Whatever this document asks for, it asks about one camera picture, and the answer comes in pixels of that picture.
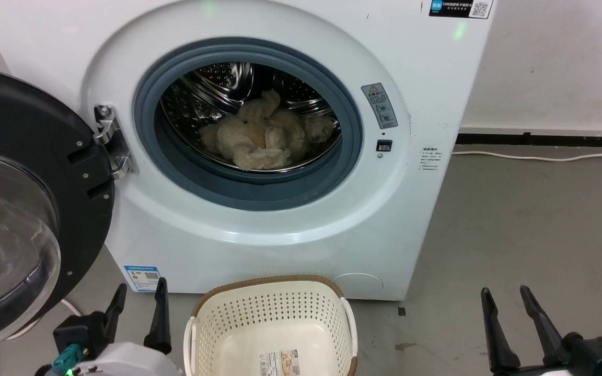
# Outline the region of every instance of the white plastic basket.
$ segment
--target white plastic basket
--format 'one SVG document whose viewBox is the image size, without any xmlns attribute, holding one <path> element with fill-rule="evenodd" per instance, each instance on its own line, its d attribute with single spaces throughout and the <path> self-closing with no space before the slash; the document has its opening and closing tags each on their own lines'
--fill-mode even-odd
<svg viewBox="0 0 602 376">
<path fill-rule="evenodd" d="M 189 376 L 354 376 L 356 353 L 350 304 L 318 276 L 215 288 L 184 331 Z"/>
</svg>

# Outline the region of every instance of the washing machine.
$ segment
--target washing machine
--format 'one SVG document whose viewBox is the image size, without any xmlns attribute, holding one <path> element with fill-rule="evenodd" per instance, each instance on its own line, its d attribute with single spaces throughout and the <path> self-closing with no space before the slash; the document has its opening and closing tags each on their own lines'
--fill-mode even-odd
<svg viewBox="0 0 602 376">
<path fill-rule="evenodd" d="M 316 274 L 401 300 L 491 0 L 0 0 L 0 340 L 105 244 L 132 290 Z M 239 169 L 201 130 L 265 90 L 334 128 Z"/>
</svg>

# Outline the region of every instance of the stuffed animal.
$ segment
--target stuffed animal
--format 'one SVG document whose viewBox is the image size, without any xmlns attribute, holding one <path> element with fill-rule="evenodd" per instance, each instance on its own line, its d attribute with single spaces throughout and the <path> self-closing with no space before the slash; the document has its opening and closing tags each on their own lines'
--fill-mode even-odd
<svg viewBox="0 0 602 376">
<path fill-rule="evenodd" d="M 290 110 L 278 109 L 275 90 L 245 102 L 236 115 L 199 130 L 210 152 L 217 152 L 244 171 L 286 167 L 303 160 L 309 143 L 322 143 L 334 131 L 330 117 L 299 119 Z"/>
</svg>

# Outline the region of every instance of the floor stain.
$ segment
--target floor stain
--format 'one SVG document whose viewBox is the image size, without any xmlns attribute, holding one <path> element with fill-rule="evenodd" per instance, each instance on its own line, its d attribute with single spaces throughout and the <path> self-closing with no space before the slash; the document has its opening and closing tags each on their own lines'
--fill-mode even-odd
<svg viewBox="0 0 602 376">
<path fill-rule="evenodd" d="M 396 346 L 394 346 L 394 348 L 396 349 L 396 351 L 403 351 L 403 350 L 406 350 L 406 348 L 408 348 L 408 347 L 413 347 L 416 345 L 417 344 L 415 342 L 413 342 L 413 343 L 404 342 L 404 343 L 397 343 Z"/>
</svg>

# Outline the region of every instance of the black baseboard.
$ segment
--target black baseboard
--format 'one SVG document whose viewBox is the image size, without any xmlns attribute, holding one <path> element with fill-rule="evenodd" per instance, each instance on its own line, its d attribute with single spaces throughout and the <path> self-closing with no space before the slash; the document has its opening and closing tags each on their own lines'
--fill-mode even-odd
<svg viewBox="0 0 602 376">
<path fill-rule="evenodd" d="M 523 135 L 483 135 L 460 133 L 457 145 L 536 145 L 552 147 L 602 147 L 602 137 L 583 136 L 541 136 Z"/>
</svg>

